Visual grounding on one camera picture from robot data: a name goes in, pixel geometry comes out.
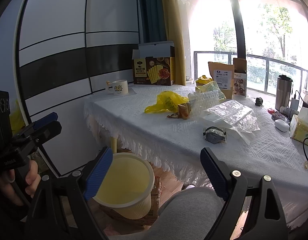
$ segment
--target brown paper bag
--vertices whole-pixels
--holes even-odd
[[[210,75],[217,82],[227,99],[232,99],[234,85],[234,65],[208,62]]]

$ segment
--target curtain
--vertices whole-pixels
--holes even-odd
[[[162,0],[139,0],[144,43],[166,41]]]
[[[185,54],[181,16],[177,0],[162,0],[166,38],[175,45],[175,84],[186,85]]]

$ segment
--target box lid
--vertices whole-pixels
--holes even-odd
[[[138,49],[133,49],[132,59],[146,57],[174,57],[174,42],[160,41],[151,43],[142,43],[138,45]]]

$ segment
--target teal curtain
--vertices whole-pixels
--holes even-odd
[[[139,0],[144,42],[166,41],[162,0]]]

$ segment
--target window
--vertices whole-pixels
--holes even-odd
[[[293,94],[308,89],[308,9],[300,0],[238,0],[244,33],[235,30],[230,0],[179,3],[187,75],[209,75],[208,61],[232,64],[236,40],[245,38],[248,88],[275,95],[284,74],[293,79]]]

